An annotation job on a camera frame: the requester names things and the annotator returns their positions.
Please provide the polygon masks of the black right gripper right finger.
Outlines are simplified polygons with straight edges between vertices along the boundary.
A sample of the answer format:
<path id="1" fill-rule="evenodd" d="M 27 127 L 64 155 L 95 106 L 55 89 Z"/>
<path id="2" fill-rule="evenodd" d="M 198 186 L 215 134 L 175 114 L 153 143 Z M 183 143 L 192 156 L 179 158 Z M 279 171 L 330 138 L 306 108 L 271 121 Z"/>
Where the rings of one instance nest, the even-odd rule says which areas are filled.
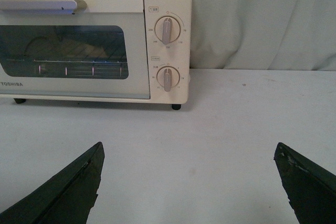
<path id="1" fill-rule="evenodd" d="M 274 160 L 299 223 L 335 223 L 335 175 L 281 142 Z"/>

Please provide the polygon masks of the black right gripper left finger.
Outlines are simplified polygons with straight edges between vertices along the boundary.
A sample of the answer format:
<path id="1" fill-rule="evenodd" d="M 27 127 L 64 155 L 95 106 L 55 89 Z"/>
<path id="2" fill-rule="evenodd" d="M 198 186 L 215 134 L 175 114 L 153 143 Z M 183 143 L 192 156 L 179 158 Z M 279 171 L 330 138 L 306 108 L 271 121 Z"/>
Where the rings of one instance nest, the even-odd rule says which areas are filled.
<path id="1" fill-rule="evenodd" d="M 1 223 L 86 223 L 97 200 L 104 149 L 96 143 L 1 213 Z"/>

